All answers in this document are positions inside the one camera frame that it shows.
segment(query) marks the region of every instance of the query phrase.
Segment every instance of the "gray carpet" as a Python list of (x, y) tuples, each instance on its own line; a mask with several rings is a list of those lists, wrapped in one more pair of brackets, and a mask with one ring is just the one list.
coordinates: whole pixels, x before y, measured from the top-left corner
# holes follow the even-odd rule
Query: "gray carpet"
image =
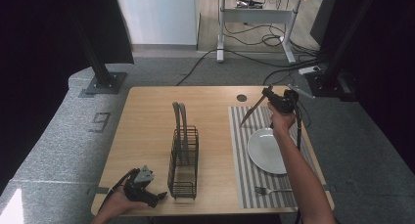
[[(92, 79), (92, 69), (74, 74), (48, 128), (3, 192), (0, 211), (8, 211), (8, 203), (19, 197), (14, 194), (20, 189), (24, 223), (89, 223), (94, 192), (129, 89), (174, 86), (197, 61), (195, 57), (140, 57), (135, 65), (108, 65), (110, 71), (126, 71), (126, 79), (117, 95), (94, 98), (78, 97)], [(262, 85), (274, 70), (276, 67), (233, 55), (218, 64), (211, 54), (182, 85)], [(280, 84), (294, 83), (309, 92), (297, 71), (289, 77), (286, 72), (275, 74), (267, 83), (281, 79)], [(364, 109), (358, 103), (332, 98), (300, 97), (300, 101), (305, 108), (303, 121), (309, 125), (306, 130), (333, 188), (338, 219), (342, 223), (415, 223), (415, 176)], [(97, 112), (110, 114), (102, 132), (96, 129), (103, 125), (93, 122)], [(283, 223), (294, 223), (295, 215), (281, 218)], [(120, 217), (113, 223), (147, 221)]]

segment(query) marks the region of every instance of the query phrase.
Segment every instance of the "wire cutlery holder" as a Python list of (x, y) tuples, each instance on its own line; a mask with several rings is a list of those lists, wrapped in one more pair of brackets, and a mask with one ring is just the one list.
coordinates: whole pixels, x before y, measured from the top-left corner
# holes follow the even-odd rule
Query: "wire cutlery holder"
[(183, 146), (184, 128), (174, 130), (168, 170), (168, 189), (172, 197), (195, 198), (198, 184), (199, 134), (195, 126), (187, 129), (187, 145)]

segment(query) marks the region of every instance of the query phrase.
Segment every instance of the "table leg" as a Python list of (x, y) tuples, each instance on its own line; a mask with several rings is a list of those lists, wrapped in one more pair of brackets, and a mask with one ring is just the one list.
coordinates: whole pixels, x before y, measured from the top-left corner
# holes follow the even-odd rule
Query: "table leg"
[(225, 23), (225, 0), (220, 0), (219, 7), (219, 35), (217, 38), (217, 62), (223, 63), (223, 47), (224, 47), (224, 35), (223, 27)]
[(301, 3), (301, 0), (296, 1), (296, 6), (293, 9), (291, 20), (289, 23), (287, 23), (287, 30), (284, 36), (280, 37), (287, 59), (290, 63), (296, 62), (296, 58), (294, 58), (293, 51), (291, 50), (290, 36), (291, 36), (291, 32), (293, 31), (294, 23), (296, 22), (297, 14), (299, 13), (300, 3)]

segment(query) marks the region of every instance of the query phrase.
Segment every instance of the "white wall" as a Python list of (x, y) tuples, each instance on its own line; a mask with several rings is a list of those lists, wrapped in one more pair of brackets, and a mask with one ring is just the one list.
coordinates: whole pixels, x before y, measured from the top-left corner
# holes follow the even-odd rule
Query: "white wall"
[(196, 45), (199, 0), (118, 0), (130, 42)]

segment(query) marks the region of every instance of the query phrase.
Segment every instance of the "wooden table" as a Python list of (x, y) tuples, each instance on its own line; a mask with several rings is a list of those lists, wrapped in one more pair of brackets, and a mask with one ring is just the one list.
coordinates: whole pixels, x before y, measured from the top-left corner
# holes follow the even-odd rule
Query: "wooden table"
[(252, 22), (252, 23), (284, 23), (287, 28), (284, 36), (280, 37), (287, 59), (290, 63), (295, 63), (293, 51), (290, 44), (290, 36), (296, 22), (301, 0), (296, 0), (292, 11), (286, 10), (263, 10), (263, 9), (234, 9), (226, 8), (226, 0), (220, 0), (219, 9), (219, 34), (217, 40), (217, 61), (222, 63), (224, 49), (223, 28), (226, 22)]
[[(116, 130), (113, 146), (100, 181), (100, 187), (112, 187), (128, 170), (147, 164), (155, 179), (147, 187), (149, 192), (167, 192), (170, 150), (175, 128), (172, 102), (184, 103), (188, 124), (199, 130), (199, 174), (197, 197), (178, 198), (169, 194), (156, 208), (134, 210), (127, 215), (164, 216), (192, 214), (236, 214), (293, 212), (294, 208), (240, 208), (237, 196), (235, 165), (228, 107), (253, 106), (261, 97), (263, 86), (206, 86), (206, 87), (133, 87), (125, 103)], [(287, 87), (275, 86), (273, 91), (283, 95)], [(245, 102), (237, 100), (245, 95)], [(309, 138), (303, 129), (308, 145)], [(312, 148), (317, 175), (324, 177)], [(333, 201), (327, 192), (332, 207)], [(92, 204), (96, 214), (104, 200), (97, 194)]]

